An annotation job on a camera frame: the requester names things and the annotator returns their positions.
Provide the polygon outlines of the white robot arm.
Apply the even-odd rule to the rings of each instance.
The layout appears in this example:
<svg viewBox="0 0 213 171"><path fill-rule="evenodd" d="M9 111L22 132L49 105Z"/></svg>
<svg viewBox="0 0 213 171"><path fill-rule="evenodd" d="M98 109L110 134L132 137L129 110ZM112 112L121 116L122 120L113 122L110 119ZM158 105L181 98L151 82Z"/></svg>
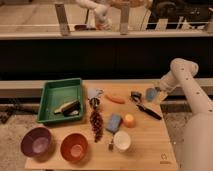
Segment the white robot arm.
<svg viewBox="0 0 213 171"><path fill-rule="evenodd" d="M197 63L175 58L158 84L167 93L180 85L193 113L183 134L180 171L213 171L213 101L194 79L198 70Z"/></svg>

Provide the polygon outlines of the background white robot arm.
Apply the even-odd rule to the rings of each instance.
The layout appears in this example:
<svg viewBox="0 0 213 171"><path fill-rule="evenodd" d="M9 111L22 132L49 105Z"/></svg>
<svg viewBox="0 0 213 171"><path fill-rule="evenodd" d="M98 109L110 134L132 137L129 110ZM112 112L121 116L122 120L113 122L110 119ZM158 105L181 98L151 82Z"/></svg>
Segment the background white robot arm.
<svg viewBox="0 0 213 171"><path fill-rule="evenodd" d="M109 30L111 21L107 17L109 3L107 0L75 0L81 8L92 10L94 13L95 26L99 30Z"/></svg>

